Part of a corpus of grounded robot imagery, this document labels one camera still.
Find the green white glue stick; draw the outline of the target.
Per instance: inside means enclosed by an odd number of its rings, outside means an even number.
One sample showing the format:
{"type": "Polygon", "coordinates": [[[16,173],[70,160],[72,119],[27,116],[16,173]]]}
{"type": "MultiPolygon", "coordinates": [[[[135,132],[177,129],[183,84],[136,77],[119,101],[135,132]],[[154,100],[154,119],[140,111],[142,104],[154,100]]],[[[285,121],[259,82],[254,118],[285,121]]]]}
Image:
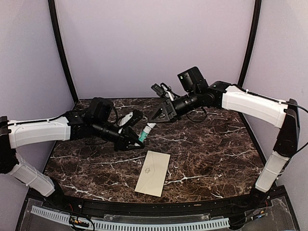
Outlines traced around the green white glue stick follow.
{"type": "Polygon", "coordinates": [[[150,134],[152,129],[156,126],[156,123],[147,123],[145,128],[142,130],[140,136],[139,136],[139,141],[144,142],[147,136],[150,134]]]}

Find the cream paper envelope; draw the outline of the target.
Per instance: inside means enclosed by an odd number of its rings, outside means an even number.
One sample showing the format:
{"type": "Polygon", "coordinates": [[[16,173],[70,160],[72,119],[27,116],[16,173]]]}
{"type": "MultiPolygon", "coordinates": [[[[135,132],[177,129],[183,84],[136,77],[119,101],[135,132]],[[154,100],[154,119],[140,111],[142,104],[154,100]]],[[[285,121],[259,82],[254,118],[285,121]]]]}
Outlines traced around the cream paper envelope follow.
{"type": "Polygon", "coordinates": [[[161,197],[169,160],[169,154],[148,151],[135,192],[161,197]]]}

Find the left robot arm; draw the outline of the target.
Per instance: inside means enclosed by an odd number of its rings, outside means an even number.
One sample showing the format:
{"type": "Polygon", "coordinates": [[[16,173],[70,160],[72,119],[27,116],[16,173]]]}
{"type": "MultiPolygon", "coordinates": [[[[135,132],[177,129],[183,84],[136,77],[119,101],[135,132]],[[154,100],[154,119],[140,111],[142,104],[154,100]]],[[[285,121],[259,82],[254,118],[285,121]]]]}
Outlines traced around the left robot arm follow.
{"type": "Polygon", "coordinates": [[[142,118],[142,112],[133,110],[115,122],[108,120],[113,103],[95,97],[85,110],[72,110],[54,117],[41,120],[16,121],[0,118],[0,172],[9,174],[26,186],[33,188],[58,210],[68,206],[68,199],[56,181],[39,172],[20,155],[18,147],[46,141],[74,141],[91,136],[112,142],[115,151],[130,151],[144,148],[139,136],[132,127],[142,118]]]}

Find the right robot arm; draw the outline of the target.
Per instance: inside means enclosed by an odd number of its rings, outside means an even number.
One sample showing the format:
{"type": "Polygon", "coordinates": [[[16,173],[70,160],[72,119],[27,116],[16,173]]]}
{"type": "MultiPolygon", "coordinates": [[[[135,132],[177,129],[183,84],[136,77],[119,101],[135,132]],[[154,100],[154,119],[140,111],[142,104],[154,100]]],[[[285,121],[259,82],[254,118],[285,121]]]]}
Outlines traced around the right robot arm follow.
{"type": "Polygon", "coordinates": [[[178,74],[186,95],[174,100],[165,99],[149,115],[150,123],[171,123],[181,116],[200,107],[215,107],[250,115],[279,128],[273,151],[255,183],[257,190],[246,197],[250,209],[257,208],[264,201],[264,194],[281,174],[289,160],[300,151],[300,108],[293,99],[288,101],[266,97],[237,84],[216,81],[208,85],[198,67],[194,66],[178,74]]]}

